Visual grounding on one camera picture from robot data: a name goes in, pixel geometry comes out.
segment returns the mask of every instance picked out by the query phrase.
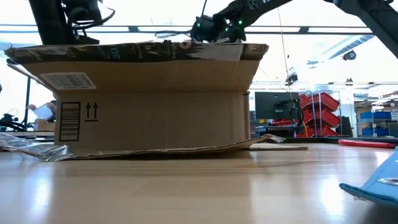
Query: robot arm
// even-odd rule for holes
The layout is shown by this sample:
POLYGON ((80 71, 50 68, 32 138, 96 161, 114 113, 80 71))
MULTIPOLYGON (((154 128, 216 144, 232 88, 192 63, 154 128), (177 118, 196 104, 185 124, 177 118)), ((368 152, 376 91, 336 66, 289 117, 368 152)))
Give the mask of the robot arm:
MULTIPOLYGON (((214 42, 228 38, 230 42, 246 40, 244 29, 263 14, 292 0, 235 0, 213 17, 197 17, 191 37, 214 42)), ((398 13, 393 0, 324 0, 342 11, 358 16, 382 43, 398 57, 398 13)))

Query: person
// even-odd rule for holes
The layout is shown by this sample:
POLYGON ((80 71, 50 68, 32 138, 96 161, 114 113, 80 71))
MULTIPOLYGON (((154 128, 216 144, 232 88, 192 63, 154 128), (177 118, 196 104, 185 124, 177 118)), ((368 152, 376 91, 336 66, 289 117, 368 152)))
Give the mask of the person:
MULTIPOLYGON (((51 118, 48 119, 48 121, 50 122, 54 122, 55 119, 57 118, 57 95, 54 92, 52 93, 52 95, 55 100, 52 100, 45 104, 51 110, 51 113, 53 115, 51 118)), ((37 107, 36 105, 31 104, 28 106, 28 108, 33 111, 36 110, 37 107)))

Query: blue object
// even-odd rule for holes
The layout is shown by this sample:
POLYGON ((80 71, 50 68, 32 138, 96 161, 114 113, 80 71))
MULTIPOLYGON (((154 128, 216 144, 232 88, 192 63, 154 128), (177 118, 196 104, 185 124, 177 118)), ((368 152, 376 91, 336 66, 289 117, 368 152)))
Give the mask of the blue object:
MULTIPOLYGON (((387 136, 389 135, 388 129, 387 128, 375 128, 374 129, 377 136, 387 136)), ((373 135, 373 128, 363 128, 362 129, 362 135, 364 136, 372 136, 373 135)))
POLYGON ((340 184, 340 188, 358 198, 398 207, 398 185, 380 182, 379 180, 383 178, 398 180, 398 147, 396 147, 393 155, 374 171, 362 187, 340 184))
MULTIPOLYGON (((372 112, 361 113, 361 119, 372 118, 372 112)), ((391 119, 391 112, 377 111, 373 113, 373 119, 391 119)))

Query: stacked red bins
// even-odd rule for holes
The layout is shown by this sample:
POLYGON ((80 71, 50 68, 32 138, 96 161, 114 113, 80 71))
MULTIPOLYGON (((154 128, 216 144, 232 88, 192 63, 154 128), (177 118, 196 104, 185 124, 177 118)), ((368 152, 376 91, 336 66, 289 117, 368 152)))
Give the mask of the stacked red bins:
POLYGON ((304 110, 305 131, 298 137, 326 137, 338 136, 333 129, 340 125, 340 118, 333 114, 339 107, 339 101, 327 93, 307 97, 300 96, 301 106, 304 110))

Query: desk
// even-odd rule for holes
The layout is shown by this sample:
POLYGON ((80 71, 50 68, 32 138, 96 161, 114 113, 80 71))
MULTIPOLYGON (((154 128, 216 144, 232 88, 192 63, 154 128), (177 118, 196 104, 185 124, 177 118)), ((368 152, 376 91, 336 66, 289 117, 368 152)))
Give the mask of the desk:
POLYGON ((397 222, 396 210, 338 187, 363 184, 392 150, 306 146, 130 161, 39 162, 3 152, 0 223, 397 222))

